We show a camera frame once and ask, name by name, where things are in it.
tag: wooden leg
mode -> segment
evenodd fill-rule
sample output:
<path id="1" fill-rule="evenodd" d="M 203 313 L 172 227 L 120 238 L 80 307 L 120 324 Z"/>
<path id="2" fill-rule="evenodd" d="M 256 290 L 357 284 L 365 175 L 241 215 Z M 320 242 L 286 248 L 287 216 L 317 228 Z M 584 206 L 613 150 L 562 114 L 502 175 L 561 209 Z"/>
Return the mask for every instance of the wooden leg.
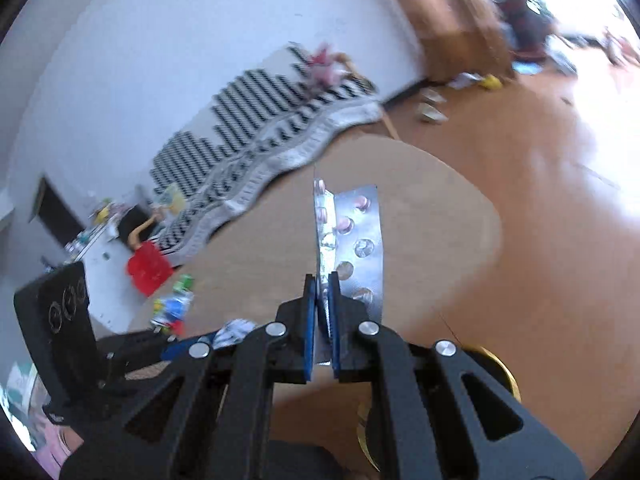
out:
<path id="1" fill-rule="evenodd" d="M 389 118 L 389 116 L 386 114 L 385 109 L 381 106 L 380 110 L 382 111 L 382 123 L 385 125 L 386 130 L 389 132 L 389 136 L 391 136 L 392 139 L 402 141 L 402 139 L 398 135 L 398 131 L 396 130 L 396 127 L 391 122 L 391 119 Z"/>

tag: yellow object on floor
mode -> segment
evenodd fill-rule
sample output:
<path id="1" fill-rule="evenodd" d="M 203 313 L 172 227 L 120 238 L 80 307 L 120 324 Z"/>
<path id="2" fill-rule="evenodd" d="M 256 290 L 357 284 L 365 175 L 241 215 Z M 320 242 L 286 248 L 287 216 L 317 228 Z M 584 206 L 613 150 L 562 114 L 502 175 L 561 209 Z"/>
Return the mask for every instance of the yellow object on floor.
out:
<path id="1" fill-rule="evenodd" d="M 495 75 L 491 74 L 482 79 L 478 84 L 487 90 L 499 90 L 502 88 L 502 82 Z"/>

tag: silver screw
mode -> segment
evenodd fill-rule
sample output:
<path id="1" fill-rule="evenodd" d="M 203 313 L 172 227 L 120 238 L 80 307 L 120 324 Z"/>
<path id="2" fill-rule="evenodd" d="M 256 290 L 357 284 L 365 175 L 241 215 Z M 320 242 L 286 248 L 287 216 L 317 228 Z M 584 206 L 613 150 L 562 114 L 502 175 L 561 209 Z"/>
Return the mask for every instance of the silver screw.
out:
<path id="1" fill-rule="evenodd" d="M 189 347 L 189 355 L 194 359 L 202 359 L 209 355 L 209 345 L 202 341 L 194 343 Z"/>
<path id="2" fill-rule="evenodd" d="M 275 323 L 269 323 L 265 330 L 267 334 L 278 337 L 284 335 L 284 333 L 287 331 L 287 327 L 284 325 L 284 323 L 279 323 L 276 321 Z"/>
<path id="3" fill-rule="evenodd" d="M 436 343 L 436 352 L 444 357 L 451 357 L 456 353 L 456 346 L 451 341 L 438 341 Z"/>
<path id="4" fill-rule="evenodd" d="M 380 332 L 380 327 L 373 321 L 363 321 L 358 325 L 358 330 L 364 335 L 376 335 Z"/>

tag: gold rim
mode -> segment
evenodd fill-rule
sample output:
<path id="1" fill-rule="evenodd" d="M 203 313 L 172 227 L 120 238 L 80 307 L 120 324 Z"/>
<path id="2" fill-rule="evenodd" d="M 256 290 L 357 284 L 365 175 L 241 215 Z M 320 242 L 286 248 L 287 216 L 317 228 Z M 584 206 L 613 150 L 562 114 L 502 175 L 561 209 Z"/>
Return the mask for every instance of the gold rim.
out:
<path id="1" fill-rule="evenodd" d="M 511 395 L 518 402 L 522 402 L 522 397 L 520 396 L 520 388 L 518 387 L 518 383 L 516 382 L 515 377 L 494 353 L 487 350 L 483 346 L 463 346 L 462 349 L 465 351 L 470 350 L 478 352 L 480 354 L 484 354 L 489 359 L 497 363 L 509 380 Z M 371 398 L 369 397 L 369 399 L 361 401 L 358 405 L 358 426 L 356 428 L 356 434 L 358 435 L 358 443 L 360 444 L 360 449 L 367 457 L 367 460 L 369 460 L 369 463 L 376 468 L 376 471 L 380 471 L 378 464 L 376 464 L 375 460 L 373 460 L 373 457 L 371 456 L 371 453 L 369 452 L 369 446 L 367 446 L 367 420 L 369 419 L 370 410 Z"/>

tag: floor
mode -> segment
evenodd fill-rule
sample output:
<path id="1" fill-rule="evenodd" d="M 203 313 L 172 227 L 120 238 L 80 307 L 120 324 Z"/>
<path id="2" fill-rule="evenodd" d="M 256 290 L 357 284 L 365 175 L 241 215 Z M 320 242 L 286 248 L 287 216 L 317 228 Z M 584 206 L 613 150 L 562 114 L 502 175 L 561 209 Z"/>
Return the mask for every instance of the floor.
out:
<path id="1" fill-rule="evenodd" d="M 502 220 L 500 258 L 440 306 L 442 319 L 506 362 L 524 404 L 592 474 L 640 409 L 640 68 L 574 52 L 577 78 L 444 89 L 443 125 L 415 120 L 418 96 L 390 116 Z"/>

